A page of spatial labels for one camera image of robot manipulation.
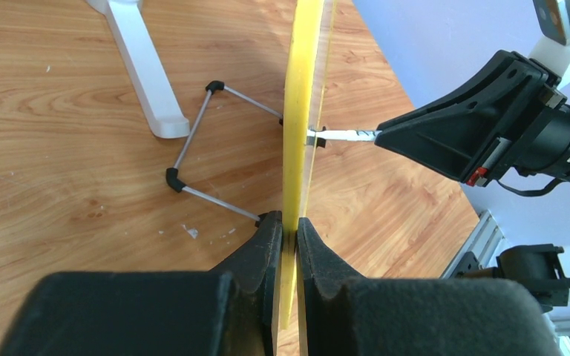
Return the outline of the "white whiteboard marker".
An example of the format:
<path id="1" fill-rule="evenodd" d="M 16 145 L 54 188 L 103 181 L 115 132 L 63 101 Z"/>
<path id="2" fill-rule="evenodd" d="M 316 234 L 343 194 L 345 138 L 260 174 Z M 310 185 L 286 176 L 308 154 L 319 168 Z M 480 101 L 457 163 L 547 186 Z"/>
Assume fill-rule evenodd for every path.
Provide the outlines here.
<path id="1" fill-rule="evenodd" d="M 308 130 L 307 136 L 327 141 L 374 142 L 380 133 L 377 130 Z"/>

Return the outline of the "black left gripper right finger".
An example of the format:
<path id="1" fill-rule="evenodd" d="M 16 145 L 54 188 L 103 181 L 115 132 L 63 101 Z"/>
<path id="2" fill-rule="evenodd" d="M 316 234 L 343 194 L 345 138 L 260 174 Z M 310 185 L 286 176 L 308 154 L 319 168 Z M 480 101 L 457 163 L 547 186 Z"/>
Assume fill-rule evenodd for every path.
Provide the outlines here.
<path id="1" fill-rule="evenodd" d="M 497 279 L 383 279 L 357 272 L 307 218 L 297 231 L 303 355 L 558 355 L 540 307 Z"/>

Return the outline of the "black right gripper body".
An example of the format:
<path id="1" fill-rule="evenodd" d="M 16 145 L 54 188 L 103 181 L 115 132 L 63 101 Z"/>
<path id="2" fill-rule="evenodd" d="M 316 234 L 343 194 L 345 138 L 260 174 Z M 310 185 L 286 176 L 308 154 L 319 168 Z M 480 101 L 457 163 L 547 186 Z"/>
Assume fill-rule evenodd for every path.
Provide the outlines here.
<path id="1" fill-rule="evenodd" d="M 545 174 L 552 177 L 543 188 L 519 190 L 500 182 L 499 186 L 521 197 L 542 197 L 559 184 L 570 185 L 570 105 L 548 110 L 549 122 L 514 163 L 521 176 Z"/>

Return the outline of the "yellow framed whiteboard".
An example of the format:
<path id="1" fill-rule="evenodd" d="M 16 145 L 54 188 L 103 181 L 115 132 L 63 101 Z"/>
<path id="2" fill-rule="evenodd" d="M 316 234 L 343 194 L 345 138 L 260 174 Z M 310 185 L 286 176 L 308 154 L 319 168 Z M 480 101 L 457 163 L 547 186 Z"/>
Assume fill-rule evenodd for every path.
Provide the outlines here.
<path id="1" fill-rule="evenodd" d="M 284 84 L 283 190 L 278 322 L 287 329 L 295 300 L 296 231 L 307 212 L 315 159 L 313 131 L 321 129 L 335 1 L 297 1 Z"/>

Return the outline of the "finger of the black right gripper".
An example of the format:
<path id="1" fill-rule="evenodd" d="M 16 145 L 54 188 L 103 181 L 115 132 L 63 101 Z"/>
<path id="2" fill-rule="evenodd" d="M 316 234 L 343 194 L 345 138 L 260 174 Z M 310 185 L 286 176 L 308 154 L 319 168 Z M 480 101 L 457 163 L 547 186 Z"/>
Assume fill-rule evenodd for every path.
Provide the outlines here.
<path id="1" fill-rule="evenodd" d="M 529 125 L 536 119 L 531 116 Z M 483 142 L 443 143 L 434 139 L 433 134 L 416 135 L 416 141 L 400 143 L 377 143 L 380 148 L 401 154 L 444 177 L 460 183 L 475 182 L 478 170 L 484 168 L 487 179 L 500 178 L 514 160 L 522 154 L 520 140 L 528 133 L 529 125 L 520 131 L 508 133 L 493 132 Z"/>
<path id="2" fill-rule="evenodd" d="M 433 134 L 443 143 L 470 143 L 520 131 L 537 114 L 543 93 L 559 83 L 560 76 L 536 59 L 498 50 L 457 89 L 379 124 L 376 142 L 412 143 L 418 134 Z"/>

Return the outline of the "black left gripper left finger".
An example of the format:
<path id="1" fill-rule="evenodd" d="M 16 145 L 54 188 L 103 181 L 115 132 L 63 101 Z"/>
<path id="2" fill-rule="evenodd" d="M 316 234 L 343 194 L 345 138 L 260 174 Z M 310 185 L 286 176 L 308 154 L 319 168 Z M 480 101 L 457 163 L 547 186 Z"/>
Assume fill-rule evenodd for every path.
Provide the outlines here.
<path id="1" fill-rule="evenodd" d="M 208 271 L 61 271 L 26 296 L 0 355 L 273 355 L 281 213 Z"/>

